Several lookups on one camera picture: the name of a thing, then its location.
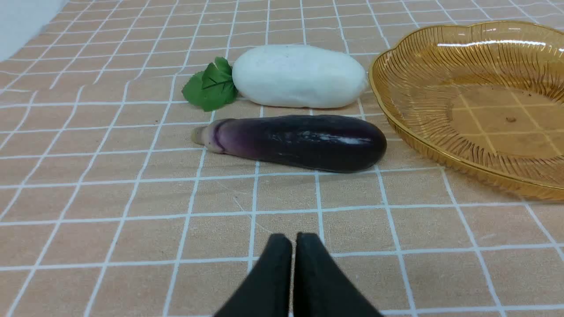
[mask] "grid pattern tablecloth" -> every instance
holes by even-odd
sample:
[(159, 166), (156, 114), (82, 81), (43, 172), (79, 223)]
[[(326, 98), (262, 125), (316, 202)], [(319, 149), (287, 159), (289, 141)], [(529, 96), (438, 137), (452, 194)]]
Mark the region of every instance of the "grid pattern tablecloth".
[[(368, 67), (410, 31), (511, 19), (564, 28), (563, 0), (73, 0), (0, 63), (0, 313), (211, 315), (272, 232), (316, 232), (390, 316), (564, 316), (564, 212), (436, 166), (371, 92), (339, 110), (213, 113), (180, 90), (265, 43)], [(206, 152), (226, 117), (335, 113), (379, 126), (373, 170), (334, 175)]]

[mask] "glass bowl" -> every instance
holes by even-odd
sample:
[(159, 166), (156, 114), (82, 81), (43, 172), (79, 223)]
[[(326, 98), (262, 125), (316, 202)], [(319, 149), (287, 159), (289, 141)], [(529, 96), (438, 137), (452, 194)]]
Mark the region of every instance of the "glass bowl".
[(369, 70), (390, 125), (424, 156), (527, 198), (564, 200), (564, 33), (436, 25)]

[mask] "green leaf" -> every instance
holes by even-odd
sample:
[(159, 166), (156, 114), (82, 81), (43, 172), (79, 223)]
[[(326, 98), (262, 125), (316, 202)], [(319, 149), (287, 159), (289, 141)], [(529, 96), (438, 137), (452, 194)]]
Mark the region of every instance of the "green leaf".
[(231, 66), (229, 65), (229, 62), (225, 58), (220, 56), (216, 57), (215, 65), (217, 66), (217, 69), (219, 69), (220, 72), (231, 76)]
[(219, 86), (226, 82), (233, 82), (231, 75), (221, 72), (214, 63), (209, 63), (202, 76), (202, 89)]
[(204, 111), (214, 111), (237, 98), (237, 88), (231, 78), (231, 66), (225, 58), (216, 58), (204, 71), (194, 74), (182, 88), (184, 98)]

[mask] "plate rim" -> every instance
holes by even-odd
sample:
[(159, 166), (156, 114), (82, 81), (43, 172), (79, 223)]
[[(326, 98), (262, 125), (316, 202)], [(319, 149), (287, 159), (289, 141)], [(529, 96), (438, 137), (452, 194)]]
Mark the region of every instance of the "plate rim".
[(403, 123), (401, 123), (399, 120), (397, 120), (394, 115), (388, 111), (388, 109), (384, 106), (384, 103), (382, 101), (382, 98), (380, 96), (380, 92), (378, 91), (378, 89), (376, 89), (376, 83), (374, 81), (374, 68), (376, 63), (381, 59), (384, 58), (384, 56), (386, 56), (388, 53), (397, 50), (405, 41), (407, 38), (413, 36), (414, 34), (421, 32), (423, 30), (426, 29), (434, 29), (434, 28), (465, 28), (465, 29), (471, 29), (471, 28), (475, 28), (478, 27), (480, 25), (485, 25), (485, 24), (493, 24), (493, 23), (513, 23), (513, 24), (523, 24), (523, 25), (530, 25), (533, 27), (538, 27), (541, 29), (545, 29), (547, 31), (550, 32), (556, 32), (558, 34), (560, 34), (561, 36), (564, 36), (564, 32), (560, 31), (558, 29), (552, 28), (552, 27), (548, 27), (546, 25), (541, 25), (538, 23), (532, 23), (532, 22), (528, 22), (528, 21), (516, 21), (516, 20), (494, 20), (494, 21), (483, 21), (483, 22), (478, 22), (478, 23), (474, 23), (474, 24), (467, 24), (467, 25), (460, 25), (460, 24), (434, 24), (434, 25), (428, 25), (426, 27), (422, 27), (422, 28), (418, 28), (410, 33), (408, 33), (407, 35), (403, 36), (398, 42), (396, 42), (396, 44), (389, 48), (388, 50), (380, 53), (377, 57), (375, 57), (372, 62), (370, 63), (370, 68), (368, 70), (368, 79), (370, 82), (370, 86), (372, 89), (372, 93), (375, 94), (376, 96), (376, 100), (378, 101), (378, 106), (380, 107), (380, 109), (383, 111), (384, 115), (386, 116), (386, 118), (390, 121), (393, 122), (393, 124), (401, 129), (401, 131), (407, 135), (409, 135), (411, 138), (413, 138), (414, 140), (416, 140), (417, 142), (422, 143), (423, 145), (425, 145), (426, 147), (431, 148), (433, 151), (438, 152), (441, 156), (444, 156), (450, 160), (456, 161), (464, 166), (466, 166), (467, 168), (470, 169), (474, 169), (474, 170), (478, 170), (481, 171), (483, 173), (486, 174), (493, 174), (496, 177), (500, 177), (500, 178), (504, 178), (506, 180), (512, 181), (512, 182), (521, 182), (521, 183), (525, 183), (528, 185), (532, 185), (532, 186), (538, 186), (538, 187), (542, 187), (548, 190), (558, 190), (558, 191), (564, 191), (564, 184), (560, 185), (560, 186), (556, 186), (553, 184), (549, 184), (549, 183), (543, 183), (540, 181), (536, 181), (530, 178), (525, 178), (525, 177), (520, 177), (520, 176), (516, 176), (516, 175), (512, 175), (512, 174), (508, 174), (508, 173), (503, 173), (501, 171), (498, 170), (494, 170), (491, 168), (488, 168), (486, 166), (474, 163), (472, 161), (466, 160), (464, 158), (458, 157), (458, 156), (454, 156), (446, 151), (444, 151), (442, 148), (438, 147), (437, 145), (435, 145), (434, 143), (429, 142), (427, 139), (419, 136), (418, 134), (414, 133), (411, 129), (409, 129), (408, 127), (406, 127), (406, 125), (404, 125)]

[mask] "purple eggplant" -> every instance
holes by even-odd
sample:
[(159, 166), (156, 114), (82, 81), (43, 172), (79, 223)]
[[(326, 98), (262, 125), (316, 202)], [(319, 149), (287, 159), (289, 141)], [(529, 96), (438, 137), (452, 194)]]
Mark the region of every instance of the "purple eggplant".
[(215, 153), (334, 173), (369, 169), (387, 148), (378, 127), (335, 115), (216, 120), (192, 140)]

